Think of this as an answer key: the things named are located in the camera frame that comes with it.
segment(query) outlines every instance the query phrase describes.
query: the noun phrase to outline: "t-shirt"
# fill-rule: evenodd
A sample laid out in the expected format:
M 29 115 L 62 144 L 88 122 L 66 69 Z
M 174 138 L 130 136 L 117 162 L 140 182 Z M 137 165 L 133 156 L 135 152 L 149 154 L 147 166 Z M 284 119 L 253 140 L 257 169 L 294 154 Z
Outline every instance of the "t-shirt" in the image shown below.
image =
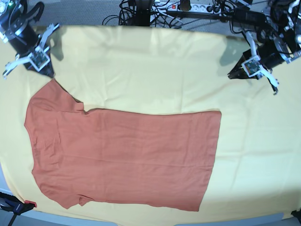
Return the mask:
M 56 80 L 30 100 L 32 174 L 68 209 L 89 201 L 198 211 L 214 165 L 221 113 L 84 110 Z

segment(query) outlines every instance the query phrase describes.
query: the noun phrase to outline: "yellow tablecloth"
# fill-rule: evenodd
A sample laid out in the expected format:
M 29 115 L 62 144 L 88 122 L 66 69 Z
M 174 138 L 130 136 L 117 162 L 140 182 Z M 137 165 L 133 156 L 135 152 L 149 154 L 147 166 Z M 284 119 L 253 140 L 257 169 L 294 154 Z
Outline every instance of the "yellow tablecloth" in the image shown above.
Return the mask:
M 199 212 L 137 204 L 90 202 L 63 209 L 45 197 L 31 174 L 24 127 L 28 102 L 49 78 L 17 67 L 0 80 L 0 163 L 11 191 L 38 211 L 123 226 L 173 226 L 258 217 L 301 206 L 301 60 L 268 81 L 229 80 L 248 45 L 224 36 L 138 27 L 62 27 L 52 55 L 57 81 L 85 109 L 148 114 L 222 112 L 216 161 Z M 14 59 L 0 43 L 0 65 Z

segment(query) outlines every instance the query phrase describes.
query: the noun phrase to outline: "orange t-shirt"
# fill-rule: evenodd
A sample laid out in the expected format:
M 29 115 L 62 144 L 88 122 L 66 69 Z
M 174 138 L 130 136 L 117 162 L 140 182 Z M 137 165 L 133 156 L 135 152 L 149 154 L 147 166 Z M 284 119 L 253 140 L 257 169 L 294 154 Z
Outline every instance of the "orange t-shirt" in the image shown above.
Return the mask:
M 65 208 L 89 201 L 198 211 L 211 176 L 221 113 L 84 111 L 56 82 L 30 100 L 32 174 Z

